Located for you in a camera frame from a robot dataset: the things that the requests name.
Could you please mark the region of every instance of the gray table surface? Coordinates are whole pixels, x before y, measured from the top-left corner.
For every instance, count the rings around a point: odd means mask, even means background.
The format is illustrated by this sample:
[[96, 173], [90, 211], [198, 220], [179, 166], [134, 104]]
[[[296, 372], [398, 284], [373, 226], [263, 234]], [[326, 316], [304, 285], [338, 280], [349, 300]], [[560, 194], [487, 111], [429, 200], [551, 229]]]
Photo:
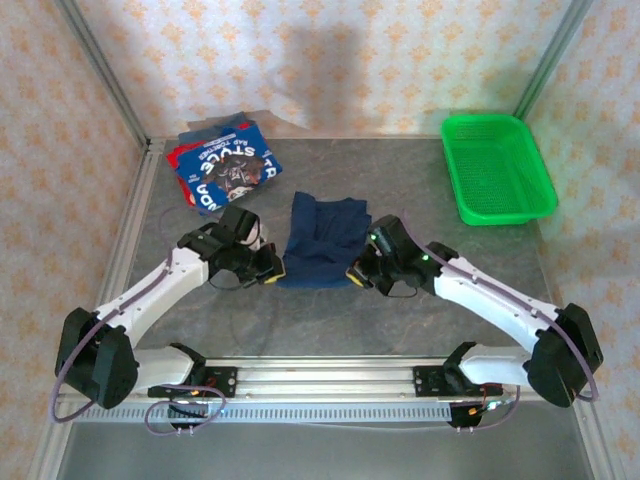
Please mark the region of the gray table surface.
[[[170, 151], [175, 144], [167, 145]], [[365, 199], [374, 220], [406, 210], [425, 243], [437, 240], [494, 278], [546, 300], [530, 227], [470, 227], [462, 223], [442, 143], [427, 139], [271, 140], [284, 171], [236, 201], [257, 213], [269, 240], [283, 253], [296, 190], [318, 200]], [[157, 219], [184, 204], [166, 160], [157, 172], [131, 284], [166, 255]], [[195, 212], [166, 217], [172, 242], [205, 220]], [[233, 285], [221, 273], [214, 281]], [[447, 356], [463, 341], [511, 345], [507, 335], [458, 305], [419, 292], [389, 299], [355, 286], [304, 290], [277, 286], [220, 292], [204, 285], [182, 298], [147, 332], [142, 348], [181, 342], [209, 356], [234, 355], [429, 355]]]

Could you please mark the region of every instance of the metal frame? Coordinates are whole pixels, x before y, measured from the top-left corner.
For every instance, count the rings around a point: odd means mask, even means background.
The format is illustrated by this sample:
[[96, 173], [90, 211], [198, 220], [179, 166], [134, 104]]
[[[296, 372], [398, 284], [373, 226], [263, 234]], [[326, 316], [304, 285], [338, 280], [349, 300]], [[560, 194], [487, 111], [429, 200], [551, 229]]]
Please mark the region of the metal frame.
[[593, 0], [573, 0], [571, 2], [549, 46], [542, 54], [540, 63], [533, 72], [529, 84], [520, 97], [518, 106], [513, 112], [514, 117], [524, 120], [529, 114], [592, 3]]
[[[142, 220], [147, 211], [153, 180], [163, 151], [164, 142], [152, 142], [142, 154], [140, 166], [120, 220], [117, 240], [111, 251], [109, 265], [96, 299], [96, 306], [117, 296], [127, 284], [142, 231]], [[62, 395], [73, 392], [74, 390], [67, 385], [62, 386]], [[66, 416], [74, 411], [74, 407], [75, 405], [71, 402], [61, 402], [58, 412]], [[57, 425], [50, 423], [47, 419], [29, 468], [27, 475], [29, 480], [57, 478], [70, 433], [71, 423]]]
[[[536, 239], [542, 241], [539, 225], [532, 224], [531, 229]], [[549, 276], [544, 262], [540, 262], [540, 268], [549, 290], [556, 291], [557, 289], [553, 288], [553, 280]], [[565, 303], [562, 298], [556, 298], [555, 295], [551, 295], [551, 297], [552, 302], [556, 305]], [[606, 416], [605, 409], [607, 404], [603, 405], [603, 402], [576, 402], [573, 408], [578, 419], [578, 427], [588, 453], [594, 478], [626, 478], [620, 456], [617, 453], [617, 447], [615, 446], [615, 438], [611, 436], [611, 432], [600, 421], [601, 418]]]
[[96, 41], [87, 21], [82, 16], [80, 7], [75, 0], [55, 0], [62, 16], [67, 21], [69, 28], [78, 39], [78, 43], [87, 55], [89, 62], [95, 69], [98, 77], [102, 80], [105, 88], [109, 92], [109, 95], [116, 104], [116, 107], [120, 111], [123, 120], [129, 127], [133, 138], [136, 139], [141, 148], [147, 144], [147, 135], [138, 119], [138, 116], [134, 112], [124, 90], [120, 86], [117, 77], [111, 70], [107, 59], [105, 58], [98, 42]]
[[[434, 357], [235, 357], [208, 359], [207, 365], [237, 367], [232, 404], [269, 403], [455, 403], [482, 401], [482, 397], [418, 398], [412, 368], [440, 366]], [[67, 393], [65, 402], [82, 402], [78, 393]], [[530, 388], [523, 388], [523, 401], [541, 401]], [[154, 403], [146, 393], [132, 394], [127, 401]]]

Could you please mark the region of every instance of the metal bracket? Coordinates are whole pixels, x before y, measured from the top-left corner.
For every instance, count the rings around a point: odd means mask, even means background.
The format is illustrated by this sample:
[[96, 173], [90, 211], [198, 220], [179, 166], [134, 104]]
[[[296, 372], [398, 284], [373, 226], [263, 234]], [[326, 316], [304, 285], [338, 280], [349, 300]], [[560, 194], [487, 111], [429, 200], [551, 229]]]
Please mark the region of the metal bracket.
[[[203, 385], [213, 387], [220, 390], [225, 397], [234, 398], [236, 396], [236, 384], [238, 378], [238, 369], [236, 367], [214, 367], [206, 366], [204, 369]], [[151, 387], [147, 395], [150, 398], [207, 398], [217, 397], [211, 392], [188, 392], [185, 390], [177, 390], [164, 387]]]
[[[416, 397], [481, 397], [485, 393], [482, 385], [473, 384], [464, 392], [457, 390], [447, 381], [444, 367], [435, 365], [413, 367], [413, 386]], [[487, 397], [499, 397], [502, 393], [502, 387], [486, 387]]]

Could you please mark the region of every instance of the navy blue cloth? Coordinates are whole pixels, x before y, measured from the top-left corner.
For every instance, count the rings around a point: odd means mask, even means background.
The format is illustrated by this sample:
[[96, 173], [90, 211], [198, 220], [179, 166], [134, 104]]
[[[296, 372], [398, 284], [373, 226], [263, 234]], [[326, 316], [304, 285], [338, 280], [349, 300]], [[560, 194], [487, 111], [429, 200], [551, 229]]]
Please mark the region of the navy blue cloth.
[[210, 127], [196, 130], [194, 132], [182, 132], [178, 135], [178, 142], [180, 143], [180, 145], [185, 145], [188, 143], [207, 142], [209, 140], [213, 140], [214, 138], [220, 137], [222, 135], [222, 131], [226, 127], [237, 127], [239, 125], [242, 125], [243, 123], [255, 125], [256, 122], [254, 122], [253, 120], [249, 120], [244, 112], [238, 112], [224, 119], [221, 119], [218, 123]]
[[345, 198], [318, 202], [296, 192], [291, 209], [291, 234], [282, 260], [285, 288], [338, 288], [351, 285], [345, 273], [362, 253], [371, 216], [367, 202]]

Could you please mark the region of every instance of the wire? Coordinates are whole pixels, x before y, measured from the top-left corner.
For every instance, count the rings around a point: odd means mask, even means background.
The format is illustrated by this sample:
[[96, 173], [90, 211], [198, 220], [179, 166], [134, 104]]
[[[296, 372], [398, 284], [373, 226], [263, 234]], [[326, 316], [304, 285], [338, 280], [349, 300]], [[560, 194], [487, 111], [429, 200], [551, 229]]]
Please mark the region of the wire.
[[484, 383], [482, 384], [482, 407], [485, 407], [485, 402], [487, 401], [487, 393], [488, 393], [488, 387], [497, 387], [497, 388], [503, 388], [501, 383]]
[[507, 413], [505, 413], [502, 417], [500, 417], [499, 420], [497, 420], [494, 423], [491, 423], [489, 425], [481, 425], [479, 427], [475, 427], [475, 428], [468, 428], [468, 429], [461, 429], [461, 430], [468, 430], [470, 433], [473, 433], [475, 431], [481, 431], [481, 430], [490, 430], [492, 428], [498, 427], [500, 425], [502, 425], [503, 423], [505, 423], [507, 420], [509, 420], [511, 417], [513, 417], [513, 415], [516, 413], [516, 410], [518, 408], [518, 405], [520, 404], [520, 385], [516, 385], [516, 396], [513, 400], [513, 402], [511, 402], [509, 404], [509, 409], [507, 410]]
[[[478, 284], [484, 285], [485, 287], [487, 287], [490, 290], [492, 290], [494, 293], [497, 293], [498, 295], [501, 295], [503, 298], [505, 298], [507, 300], [510, 300], [511, 302], [515, 303], [519, 307], [521, 307], [521, 308], [523, 308], [523, 309], [525, 309], [527, 311], [531, 311], [531, 307], [529, 306], [529, 304], [527, 304], [527, 302], [524, 302], [524, 301], [520, 300], [517, 296], [513, 295], [511, 292], [503, 289], [502, 287], [500, 287], [499, 285], [494, 284], [493, 282], [485, 280], [482, 277], [475, 276], [472, 273], [469, 273], [469, 272], [467, 272], [467, 271], [465, 271], [465, 270], [463, 270], [461, 268], [456, 267], [455, 265], [451, 265], [449, 262], [447, 262], [444, 259], [440, 258], [440, 256], [438, 256], [436, 253], [431, 251], [431, 249], [429, 249], [428, 247], [423, 246], [422, 242], [418, 239], [418, 237], [409, 228], [409, 221], [407, 219], [406, 211], [402, 212], [402, 220], [403, 220], [405, 229], [407, 231], [407, 234], [414, 241], [414, 243], [418, 246], [418, 248], [420, 248], [424, 253], [426, 253], [431, 258], [433, 258], [440, 265], [442, 265], [445, 268], [450, 269], [455, 274], [460, 275], [460, 276], [466, 278], [467, 280], [473, 281], [474, 283], [478, 283]], [[560, 337], [564, 340], [564, 342], [569, 347], [569, 350], [571, 350], [571, 353], [573, 353], [574, 357], [576, 357], [576, 360], [578, 361], [578, 364], [580, 365], [580, 368], [582, 368], [582, 371], [584, 372], [584, 374], [585, 374], [585, 376], [587, 378], [587, 382], [589, 383], [589, 387], [591, 388], [591, 396], [587, 397], [585, 395], [582, 395], [582, 394], [578, 393], [577, 398], [579, 398], [580, 400], [586, 401], [586, 402], [595, 402], [596, 400], [598, 400], [598, 398], [600, 397], [600, 393], [598, 391], [598, 386], [596, 385], [596, 380], [593, 377], [593, 373], [591, 373], [591, 369], [589, 368], [589, 365], [587, 364], [587, 360], [584, 358], [584, 355], [582, 355], [582, 352], [580, 352], [580, 349], [578, 348], [578, 346], [575, 344], [575, 342], [573, 340], [571, 340], [571, 337], [569, 337], [567, 332], [565, 332], [562, 329], [562, 327], [560, 327], [560, 325], [558, 325], [551, 318], [549, 318], [544, 312], [537, 311], [536, 315], [537, 315], [536, 318], [539, 318], [540, 320], [542, 320], [544, 323], [546, 323], [552, 329], [554, 329], [558, 333], [558, 335], [560, 335]]]
[[[87, 402], [85, 405], [83, 405], [82, 407], [80, 407], [77, 411], [75, 411], [74, 413], [72, 413], [70, 415], [67, 415], [66, 417], [60, 418], [60, 417], [58, 417], [56, 415], [56, 403], [58, 401], [58, 397], [60, 396], [60, 388], [62, 387], [62, 384], [64, 383], [65, 379], [67, 378], [67, 375], [69, 373], [69, 370], [73, 366], [73, 363], [78, 358], [78, 355], [80, 355], [80, 352], [82, 352], [82, 350], [89, 344], [89, 341], [91, 341], [91, 339], [100, 331], [100, 329], [103, 326], [105, 326], [107, 324], [107, 322], [109, 322], [110, 320], [115, 318], [117, 315], [120, 315], [121, 313], [123, 313], [124, 310], [128, 306], [132, 305], [133, 303], [137, 302], [142, 297], [147, 295], [151, 290], [153, 290], [156, 286], [158, 286], [160, 284], [160, 282], [162, 282], [162, 280], [164, 280], [164, 278], [169, 274], [169, 272], [171, 270], [171, 265], [173, 264], [173, 248], [171, 247], [169, 241], [167, 240], [167, 237], [164, 235], [164, 231], [163, 231], [163, 228], [162, 228], [162, 220], [167, 215], [167, 213], [169, 213], [169, 212], [171, 212], [173, 210], [184, 209], [184, 208], [187, 208], [189, 210], [196, 210], [196, 211], [200, 211], [200, 212], [206, 212], [208, 214], [211, 213], [209, 210], [204, 210], [204, 209], [199, 208], [199, 207], [189, 207], [189, 206], [186, 206], [186, 205], [181, 205], [181, 206], [169, 207], [168, 209], [166, 209], [164, 212], [162, 212], [160, 214], [160, 216], [158, 217], [158, 231], [159, 231], [159, 234], [160, 234], [160, 238], [165, 243], [165, 246], [167, 247], [167, 250], [168, 250], [167, 259], [165, 261], [165, 267], [160, 271], [158, 276], [153, 281], [151, 281], [151, 283], [149, 283], [149, 285], [144, 287], [142, 290], [140, 290], [135, 295], [132, 295], [131, 298], [129, 298], [128, 300], [125, 300], [122, 304], [118, 305], [114, 310], [112, 310], [111, 312], [107, 313], [104, 316], [104, 318], [102, 318], [99, 322], [97, 322], [86, 333], [86, 335], [84, 337], [82, 337], [82, 339], [78, 342], [78, 344], [75, 346], [75, 348], [71, 351], [69, 356], [64, 361], [64, 364], [62, 365], [62, 368], [58, 372], [58, 376], [56, 377], [56, 381], [53, 384], [53, 388], [51, 389], [51, 393], [49, 394], [49, 402], [48, 402], [47, 411], [48, 411], [49, 419], [53, 423], [65, 423], [65, 422], [69, 422], [71, 420], [74, 420], [74, 419], [78, 418], [80, 415], [82, 415], [84, 412], [86, 412], [89, 408], [91, 408], [91, 406], [93, 406], [95, 404], [95, 402], [93, 400], [91, 400], [91, 401]], [[191, 389], [202, 390], [203, 388], [209, 388], [209, 387], [191, 386], [188, 389], [189, 390], [191, 390]]]
[[[213, 422], [216, 418], [218, 418], [220, 416], [220, 414], [223, 412], [224, 407], [227, 405], [227, 398], [224, 396], [224, 393], [222, 393], [220, 390], [218, 390], [217, 388], [213, 388], [213, 387], [205, 387], [205, 386], [192, 386], [192, 385], [172, 385], [172, 384], [165, 384], [165, 385], [160, 385], [162, 388], [172, 388], [175, 390], [187, 390], [187, 391], [192, 391], [192, 390], [198, 390], [198, 391], [207, 391], [207, 392], [211, 392], [211, 393], [215, 393], [216, 395], [218, 395], [220, 397], [221, 403], [220, 406], [218, 407], [218, 409], [212, 414], [209, 415], [209, 417], [202, 423], [197, 424], [197, 426], [189, 426], [189, 433], [191, 435], [193, 435], [196, 430], [201, 429], [202, 427], [210, 424], [211, 422]], [[147, 430], [149, 431], [149, 433], [151, 433], [152, 435], [155, 435], [156, 437], [170, 437], [173, 435], [180, 435], [182, 433], [182, 428], [178, 428], [177, 430], [172, 430], [169, 432], [160, 432], [158, 430], [155, 430], [154, 428], [151, 427], [151, 423], [149, 422], [149, 417], [151, 416], [151, 412], [153, 411], [153, 409], [161, 406], [161, 405], [169, 405], [170, 407], [184, 407], [186, 406], [201, 406], [202, 403], [196, 403], [196, 402], [189, 402], [189, 403], [178, 403], [178, 402], [174, 402], [173, 400], [160, 400], [159, 402], [154, 403], [153, 405], [151, 405], [147, 411], [144, 414], [144, 424], [147, 427]]]

